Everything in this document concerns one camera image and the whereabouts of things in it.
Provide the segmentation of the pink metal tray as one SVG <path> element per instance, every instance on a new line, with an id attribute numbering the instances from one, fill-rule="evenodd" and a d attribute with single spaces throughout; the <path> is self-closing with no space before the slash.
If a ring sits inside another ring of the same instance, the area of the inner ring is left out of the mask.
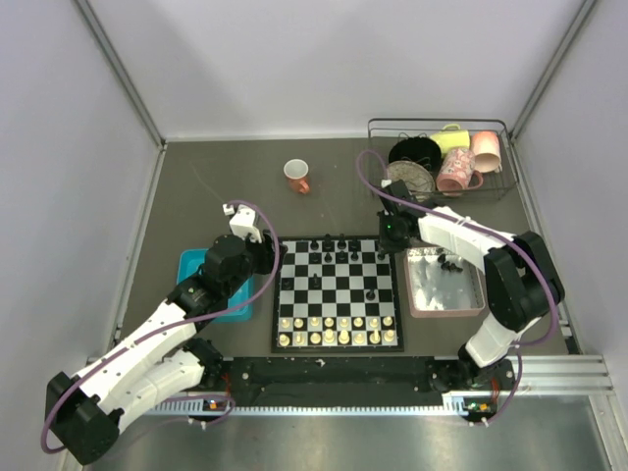
<path id="1" fill-rule="evenodd" d="M 444 248 L 407 249 L 404 272 L 414 318 L 475 317 L 486 307 L 483 273 Z"/>

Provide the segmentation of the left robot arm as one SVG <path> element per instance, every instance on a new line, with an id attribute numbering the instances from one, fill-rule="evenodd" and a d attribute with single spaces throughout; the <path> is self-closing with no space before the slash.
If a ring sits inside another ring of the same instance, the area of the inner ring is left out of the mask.
<path id="1" fill-rule="evenodd" d="M 260 297 L 262 289 L 229 304 L 251 278 L 272 282 L 287 254 L 269 231 L 219 236 L 143 324 L 92 364 L 48 382 L 42 450 L 55 453 L 47 442 L 54 436 L 80 465 L 93 464 L 149 409 L 196 386 L 216 387 L 222 356 L 198 332 Z"/>

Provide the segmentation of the black bowl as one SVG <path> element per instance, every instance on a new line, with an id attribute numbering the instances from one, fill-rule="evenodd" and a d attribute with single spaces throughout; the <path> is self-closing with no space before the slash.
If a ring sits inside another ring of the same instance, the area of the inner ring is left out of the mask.
<path id="1" fill-rule="evenodd" d="M 430 172 L 437 172 L 442 164 L 439 146 L 426 136 L 415 136 L 400 140 L 389 153 L 389 162 L 409 160 Z"/>

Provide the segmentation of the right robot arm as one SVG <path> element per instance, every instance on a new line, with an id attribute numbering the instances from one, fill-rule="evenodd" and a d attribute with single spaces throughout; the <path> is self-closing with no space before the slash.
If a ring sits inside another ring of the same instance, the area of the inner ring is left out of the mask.
<path id="1" fill-rule="evenodd" d="M 540 235 L 500 232 L 448 206 L 419 203 L 402 181 L 384 182 L 374 192 L 384 206 L 378 214 L 381 252 L 396 254 L 418 239 L 461 257 L 485 277 L 489 313 L 458 350 L 454 372 L 442 379 L 446 389 L 482 387 L 507 352 L 521 345 L 524 334 L 547 315 L 548 332 L 528 343 L 542 343 L 552 335 L 565 291 Z"/>

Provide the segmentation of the pink floral mug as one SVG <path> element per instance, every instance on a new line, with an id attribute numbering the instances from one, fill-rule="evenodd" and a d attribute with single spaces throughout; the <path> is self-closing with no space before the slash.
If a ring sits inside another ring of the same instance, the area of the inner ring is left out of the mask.
<path id="1" fill-rule="evenodd" d="M 460 196 L 482 187 L 484 178 L 476 169 L 476 156 L 468 147 L 455 147 L 445 156 L 436 178 L 436 188 L 447 196 Z"/>

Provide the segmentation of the orange mug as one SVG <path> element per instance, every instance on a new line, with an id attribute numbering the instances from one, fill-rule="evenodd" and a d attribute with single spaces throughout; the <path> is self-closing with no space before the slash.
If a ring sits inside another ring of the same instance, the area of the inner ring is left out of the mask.
<path id="1" fill-rule="evenodd" d="M 289 187 L 296 193 L 308 194 L 310 185 L 308 182 L 309 166 L 301 159 L 291 159 L 284 164 L 284 175 Z"/>

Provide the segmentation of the patterned plate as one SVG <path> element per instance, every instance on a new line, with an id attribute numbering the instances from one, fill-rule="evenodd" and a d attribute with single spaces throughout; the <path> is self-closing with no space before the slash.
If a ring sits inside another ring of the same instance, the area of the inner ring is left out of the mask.
<path id="1" fill-rule="evenodd" d="M 399 160 L 389 163 L 387 176 L 392 182 L 403 181 L 408 191 L 419 200 L 427 199 L 436 190 L 431 173 L 412 161 Z"/>

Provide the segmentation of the chess board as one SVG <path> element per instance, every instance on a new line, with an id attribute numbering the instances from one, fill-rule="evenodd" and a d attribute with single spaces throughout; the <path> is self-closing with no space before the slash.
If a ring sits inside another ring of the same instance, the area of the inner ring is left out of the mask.
<path id="1" fill-rule="evenodd" d="M 374 235 L 345 236 L 346 249 L 338 249 L 339 235 L 332 236 L 334 249 L 329 251 L 333 261 L 325 263 L 327 252 L 322 250 L 322 236 L 311 237 L 284 237 L 281 244 L 287 249 L 281 270 L 275 279 L 273 327 L 271 334 L 271 351 L 274 353 L 349 353 L 349 352 L 402 352 L 404 351 L 402 322 L 399 307 L 398 283 L 394 259 L 387 255 L 384 261 L 377 258 L 379 243 Z M 350 259 L 351 250 L 348 249 L 348 241 L 352 238 L 358 240 L 358 261 Z M 312 250 L 310 243 L 313 239 L 318 241 L 318 248 Z M 344 251 L 345 260 L 338 262 L 336 253 Z M 320 262 L 309 263 L 310 253 L 320 253 Z M 318 275 L 321 279 L 321 287 L 312 287 L 312 277 Z M 284 280 L 293 280 L 293 289 L 284 289 Z M 366 293 L 373 289 L 376 298 L 368 300 Z M 391 326 L 383 325 L 385 317 L 393 317 Z M 318 317 L 318 327 L 310 326 L 310 319 Z M 333 344 L 324 344 L 323 335 L 327 330 L 324 320 L 327 317 L 335 319 L 336 326 L 332 329 L 336 332 L 336 341 Z M 340 320 L 350 319 L 350 326 L 342 328 Z M 355 328 L 353 319 L 361 317 L 364 320 L 362 328 Z M 303 327 L 296 329 L 293 326 L 295 318 L 303 319 Z M 379 319 L 379 328 L 370 327 L 372 318 Z M 281 326 L 282 319 L 289 319 L 289 327 Z M 338 335 L 341 330 L 349 330 L 351 341 L 347 345 L 338 343 Z M 369 335 L 374 330 L 381 331 L 380 344 L 371 344 Z M 395 339 L 391 342 L 384 340 L 387 330 L 395 331 Z M 354 336 L 357 332 L 366 334 L 366 343 L 357 344 Z M 303 345 L 293 343 L 293 335 L 303 333 L 305 342 Z M 319 333 L 319 344 L 311 344 L 312 333 Z M 290 338 L 287 346 L 279 343 L 280 334 Z"/>

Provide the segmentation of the blue plastic tray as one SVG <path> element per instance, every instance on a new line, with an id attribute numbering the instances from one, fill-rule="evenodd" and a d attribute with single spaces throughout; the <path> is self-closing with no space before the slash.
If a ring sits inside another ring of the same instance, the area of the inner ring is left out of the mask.
<path id="1" fill-rule="evenodd" d="M 180 257 L 177 283 L 179 284 L 189 276 L 193 275 L 200 265 L 204 262 L 207 248 L 194 248 L 185 250 Z M 215 311 L 230 309 L 249 299 L 254 294 L 253 278 L 249 278 L 227 301 L 218 304 Z M 247 322 L 252 318 L 253 307 L 247 304 L 238 310 L 224 314 L 217 319 L 216 323 L 241 323 Z"/>

